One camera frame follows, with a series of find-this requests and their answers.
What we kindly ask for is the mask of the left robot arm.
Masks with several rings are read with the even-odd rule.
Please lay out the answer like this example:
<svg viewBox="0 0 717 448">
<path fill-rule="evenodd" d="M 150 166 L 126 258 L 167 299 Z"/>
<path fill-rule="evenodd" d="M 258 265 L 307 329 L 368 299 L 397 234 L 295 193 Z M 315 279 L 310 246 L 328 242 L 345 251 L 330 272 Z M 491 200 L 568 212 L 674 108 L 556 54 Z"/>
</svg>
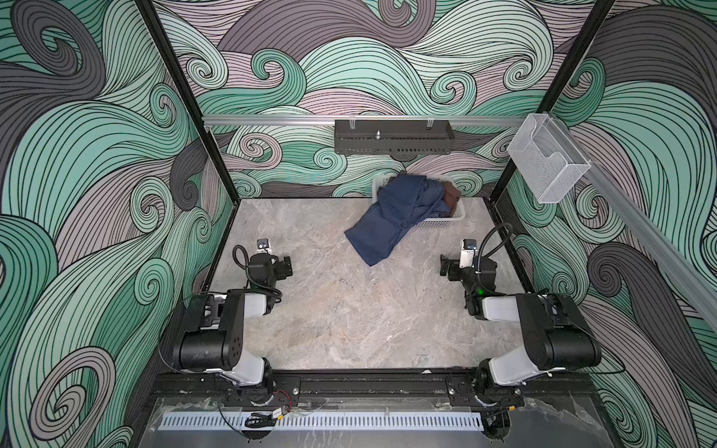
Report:
<svg viewBox="0 0 717 448">
<path fill-rule="evenodd" d="M 267 239 L 257 241 L 252 255 L 244 246 L 235 246 L 232 257 L 246 276 L 246 284 L 190 299 L 173 346 L 172 368 L 180 373 L 218 375 L 238 388 L 260 386 L 272 394 L 271 364 L 245 347 L 245 324 L 270 315 L 283 301 L 276 284 L 293 276 L 291 258 L 274 255 Z"/>
</svg>

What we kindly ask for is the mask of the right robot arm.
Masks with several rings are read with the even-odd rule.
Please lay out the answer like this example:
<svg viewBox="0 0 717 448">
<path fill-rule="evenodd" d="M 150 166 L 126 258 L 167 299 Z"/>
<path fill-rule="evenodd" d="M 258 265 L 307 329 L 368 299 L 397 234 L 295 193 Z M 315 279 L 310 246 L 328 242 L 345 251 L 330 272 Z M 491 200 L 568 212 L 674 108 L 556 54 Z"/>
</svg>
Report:
<svg viewBox="0 0 717 448">
<path fill-rule="evenodd" d="M 457 259 L 440 257 L 440 276 L 462 285 L 471 317 L 520 326 L 522 343 L 517 348 L 481 362 L 474 383 L 480 394 L 522 386 L 543 375 L 596 367 L 602 360 L 601 346 L 571 297 L 496 290 L 498 263 L 492 256 L 512 234 L 513 226 L 502 223 L 481 242 L 464 239 Z"/>
</svg>

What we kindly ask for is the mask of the blue denim trousers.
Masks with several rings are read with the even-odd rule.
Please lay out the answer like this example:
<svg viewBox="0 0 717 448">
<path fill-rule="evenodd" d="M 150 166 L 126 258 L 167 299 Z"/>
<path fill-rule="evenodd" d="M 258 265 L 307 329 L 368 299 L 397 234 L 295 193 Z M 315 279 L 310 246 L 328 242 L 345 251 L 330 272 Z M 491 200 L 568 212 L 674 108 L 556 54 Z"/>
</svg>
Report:
<svg viewBox="0 0 717 448">
<path fill-rule="evenodd" d="M 361 259 L 375 266 L 390 256 L 416 224 L 448 209 L 443 196 L 442 183 L 425 175 L 397 175 L 345 236 Z"/>
</svg>

